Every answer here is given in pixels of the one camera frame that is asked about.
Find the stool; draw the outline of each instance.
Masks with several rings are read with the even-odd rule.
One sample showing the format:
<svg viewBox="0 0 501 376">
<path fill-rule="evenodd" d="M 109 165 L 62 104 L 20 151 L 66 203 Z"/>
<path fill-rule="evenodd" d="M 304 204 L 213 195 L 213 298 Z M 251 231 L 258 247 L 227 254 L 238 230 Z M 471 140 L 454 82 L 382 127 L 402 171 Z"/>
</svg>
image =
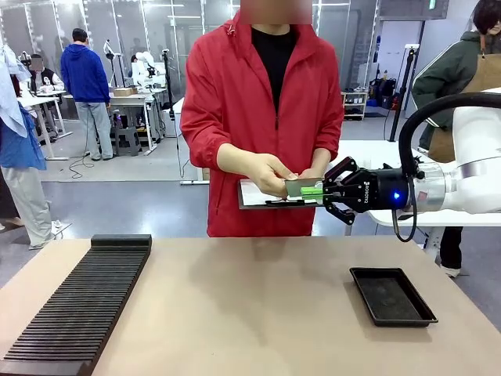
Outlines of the stool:
<svg viewBox="0 0 501 376">
<path fill-rule="evenodd" d="M 111 135 L 115 138 L 115 154 L 117 156 L 130 153 L 135 157 L 141 150 L 138 133 L 135 128 L 116 128 L 112 127 Z"/>
</svg>

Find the hand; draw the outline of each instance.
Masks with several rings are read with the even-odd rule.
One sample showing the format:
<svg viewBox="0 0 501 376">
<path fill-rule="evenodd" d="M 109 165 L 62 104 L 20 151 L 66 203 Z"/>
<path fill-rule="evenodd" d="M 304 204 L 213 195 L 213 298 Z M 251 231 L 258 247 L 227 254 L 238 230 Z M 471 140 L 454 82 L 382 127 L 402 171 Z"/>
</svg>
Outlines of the hand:
<svg viewBox="0 0 501 376">
<path fill-rule="evenodd" d="M 313 179 L 313 178 L 319 178 L 321 179 L 323 177 L 323 173 L 315 170 L 314 168 L 306 168 L 300 175 L 299 179 Z"/>
<path fill-rule="evenodd" d="M 297 176 L 285 167 L 279 158 L 271 154 L 250 154 L 246 159 L 245 175 L 262 193 L 287 197 L 287 188 L 281 178 L 296 180 Z"/>
</svg>

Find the black tray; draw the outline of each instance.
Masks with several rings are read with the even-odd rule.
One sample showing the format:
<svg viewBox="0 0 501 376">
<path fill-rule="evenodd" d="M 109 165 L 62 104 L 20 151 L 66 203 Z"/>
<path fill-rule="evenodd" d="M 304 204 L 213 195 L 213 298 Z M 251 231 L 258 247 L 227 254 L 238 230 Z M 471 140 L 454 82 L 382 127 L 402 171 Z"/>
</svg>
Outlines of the black tray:
<svg viewBox="0 0 501 376">
<path fill-rule="evenodd" d="M 351 268 L 378 327 L 427 327 L 438 320 L 402 269 Z"/>
</svg>

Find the gray pants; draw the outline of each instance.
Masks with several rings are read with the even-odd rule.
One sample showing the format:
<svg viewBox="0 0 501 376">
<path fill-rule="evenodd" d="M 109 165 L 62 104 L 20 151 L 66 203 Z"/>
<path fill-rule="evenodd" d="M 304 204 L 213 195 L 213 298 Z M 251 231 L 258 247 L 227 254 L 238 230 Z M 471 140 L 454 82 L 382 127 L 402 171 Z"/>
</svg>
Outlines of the gray pants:
<svg viewBox="0 0 501 376">
<path fill-rule="evenodd" d="M 96 141 L 96 129 L 99 133 L 103 158 L 112 158 L 113 148 L 111 147 L 110 139 L 111 123 L 108 118 L 106 104 L 86 102 L 76 102 L 75 104 L 77 105 L 78 118 L 81 124 L 85 126 L 85 131 L 87 132 L 87 148 L 91 154 L 91 158 L 101 158 Z"/>
<path fill-rule="evenodd" d="M 32 248 L 41 248 L 54 238 L 49 204 L 36 168 L 3 168 L 5 183 L 23 220 Z"/>
</svg>

